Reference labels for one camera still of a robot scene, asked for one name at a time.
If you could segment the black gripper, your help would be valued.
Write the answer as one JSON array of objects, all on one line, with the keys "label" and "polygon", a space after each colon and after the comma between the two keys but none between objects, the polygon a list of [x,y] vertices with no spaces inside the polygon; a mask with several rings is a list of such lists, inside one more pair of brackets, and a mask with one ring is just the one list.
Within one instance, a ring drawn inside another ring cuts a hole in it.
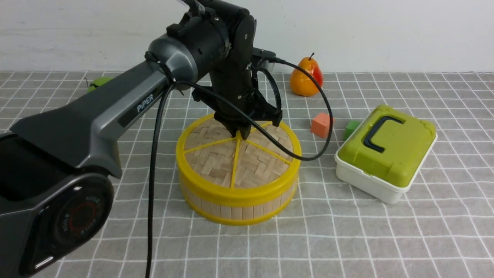
[{"label": "black gripper", "polygon": [[283,117],[279,90],[277,86],[273,87],[276,105],[269,104],[258,88],[259,71],[268,74],[266,69],[255,68],[251,62],[240,69],[225,60],[210,72],[212,86],[194,89],[193,99],[211,108],[215,112],[215,120],[227,128],[231,137],[236,137],[239,130],[241,138],[247,140],[252,130],[251,123],[236,109],[217,97],[208,95],[205,90],[211,90],[224,97],[254,121],[272,122],[277,127]]}]

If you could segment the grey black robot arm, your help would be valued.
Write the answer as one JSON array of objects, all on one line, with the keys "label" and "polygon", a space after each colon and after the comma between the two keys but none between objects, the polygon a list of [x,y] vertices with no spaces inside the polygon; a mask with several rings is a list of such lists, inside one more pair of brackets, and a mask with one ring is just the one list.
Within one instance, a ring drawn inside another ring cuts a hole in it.
[{"label": "grey black robot arm", "polygon": [[266,102],[256,71],[274,52],[254,47],[257,21],[222,0],[187,0],[180,23],[153,40],[145,60],[60,108],[17,121],[1,135],[1,277],[30,278],[92,239],[120,178],[118,139],[156,102],[194,88],[231,134],[254,121],[282,120]]}]

